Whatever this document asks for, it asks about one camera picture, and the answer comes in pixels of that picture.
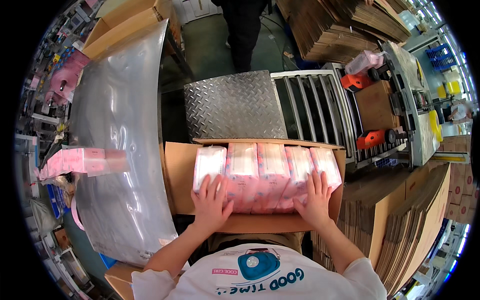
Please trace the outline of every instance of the concrete floor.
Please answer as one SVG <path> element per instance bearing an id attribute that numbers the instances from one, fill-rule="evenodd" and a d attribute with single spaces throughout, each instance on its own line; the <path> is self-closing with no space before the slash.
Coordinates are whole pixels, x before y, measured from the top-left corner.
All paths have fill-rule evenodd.
<path id="1" fill-rule="evenodd" d="M 282 26 L 284 24 L 283 18 L 277 13 L 267 17 Z M 253 50 L 252 71 L 295 70 L 296 66 L 287 57 L 284 57 L 285 62 L 282 62 L 281 53 L 283 51 L 291 53 L 291 42 L 284 34 L 283 29 L 265 18 L 262 19 L 262 23 L 257 45 Z M 185 24 L 183 35 L 187 62 L 196 80 L 235 73 L 230 50 L 225 46 L 228 30 L 223 15 L 213 15 Z M 161 82 L 162 92 L 169 92 L 162 94 L 162 106 L 164 101 L 173 103 L 168 104 L 169 108 L 174 106 L 180 112 L 179 114 L 172 114 L 169 111 L 167 115 L 178 116 L 183 114 L 184 116 L 184 112 L 181 112 L 183 109 L 183 85 L 188 81 L 183 79 L 178 67 L 170 57 L 164 61 Z M 182 123 L 178 117 L 170 117 L 170 119 L 165 117 L 162 123 L 166 140 L 184 142 L 188 138 L 185 132 L 171 130 L 177 127 L 176 124 Z M 73 221 L 71 212 L 63 216 L 63 226 L 72 243 L 75 255 L 77 255 L 85 270 L 97 285 L 109 288 L 109 284 L 103 277 L 107 268 L 99 254 L 92 249 L 86 233 L 79 229 Z"/>

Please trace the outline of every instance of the worker in background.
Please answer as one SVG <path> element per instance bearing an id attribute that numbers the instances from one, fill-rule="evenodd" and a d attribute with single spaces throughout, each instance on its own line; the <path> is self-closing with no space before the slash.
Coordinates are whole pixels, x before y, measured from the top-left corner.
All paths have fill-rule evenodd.
<path id="1" fill-rule="evenodd" d="M 271 238 L 255 243 L 250 240 L 241 243 L 236 239 L 237 246 L 201 258 L 180 276 L 175 285 L 173 278 L 180 273 L 193 251 L 219 230 L 232 212 L 233 202 L 222 209 L 227 180 L 217 176 L 212 184 L 209 182 L 207 175 L 199 195 L 192 191 L 195 221 L 177 239 L 155 253 L 143 272 L 132 272 L 135 300 L 233 297 L 275 300 L 386 299 L 386 290 L 370 260 L 328 216 L 332 189 L 326 184 L 324 172 L 321 176 L 316 172 L 309 175 L 308 197 L 304 204 L 298 199 L 293 202 L 302 218 L 326 243 L 337 273 L 327 271 L 298 251 L 273 242 L 275 235 L 269 234 Z"/>
<path id="2" fill-rule="evenodd" d="M 463 103 L 457 102 L 456 104 L 452 105 L 450 109 L 451 113 L 447 117 L 447 120 L 451 121 L 452 124 L 463 123 L 472 118 L 472 110 L 465 101 L 463 101 Z"/>
<path id="3" fill-rule="evenodd" d="M 228 38 L 225 43 L 230 48 L 233 66 L 237 73 L 248 72 L 252 68 L 253 48 L 260 33 L 260 15 L 271 0 L 211 0 L 223 10 L 227 22 Z M 364 0 L 372 5 L 373 0 Z"/>

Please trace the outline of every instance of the open cardboard box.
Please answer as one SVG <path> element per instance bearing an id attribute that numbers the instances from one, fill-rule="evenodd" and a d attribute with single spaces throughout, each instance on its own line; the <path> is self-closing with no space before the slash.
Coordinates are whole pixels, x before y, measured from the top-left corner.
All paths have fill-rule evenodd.
<path id="1" fill-rule="evenodd" d="M 180 23 L 172 0 L 126 0 L 98 20 L 82 52 L 94 60 L 125 37 L 165 19 L 169 19 L 170 30 L 180 45 Z M 166 54 L 172 53 L 173 48 L 169 44 Z"/>
<path id="2" fill-rule="evenodd" d="M 165 182 L 169 205 L 175 206 L 171 211 L 177 214 L 194 215 L 195 207 L 190 197 L 193 185 L 193 169 L 197 149 L 210 145 L 227 146 L 228 143 L 275 143 L 285 146 L 324 147 L 332 149 L 335 155 L 342 181 L 345 177 L 345 150 L 331 144 L 307 142 L 288 139 L 270 138 L 222 138 L 194 139 L 198 144 L 166 142 L 165 145 Z M 335 222 L 338 219 L 342 202 L 343 186 L 339 186 L 330 198 L 328 212 Z M 313 230 L 299 214 L 249 215 L 232 214 L 225 225 L 218 231 L 223 233 L 284 233 Z"/>

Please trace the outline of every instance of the black pants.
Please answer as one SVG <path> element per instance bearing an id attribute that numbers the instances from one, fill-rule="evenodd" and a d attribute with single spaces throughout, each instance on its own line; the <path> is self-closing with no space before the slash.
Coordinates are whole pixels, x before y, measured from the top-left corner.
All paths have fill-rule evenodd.
<path id="1" fill-rule="evenodd" d="M 260 15 L 267 0 L 217 0 L 228 26 L 228 43 L 237 73 L 250 71 L 252 51 L 260 33 Z"/>

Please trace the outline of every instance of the diamond plate metal sheet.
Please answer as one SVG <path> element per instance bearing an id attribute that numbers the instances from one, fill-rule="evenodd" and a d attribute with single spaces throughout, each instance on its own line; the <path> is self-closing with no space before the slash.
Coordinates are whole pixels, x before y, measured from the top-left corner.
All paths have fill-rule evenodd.
<path id="1" fill-rule="evenodd" d="M 190 138 L 287 138 L 282 108 L 268 71 L 186 84 Z"/>

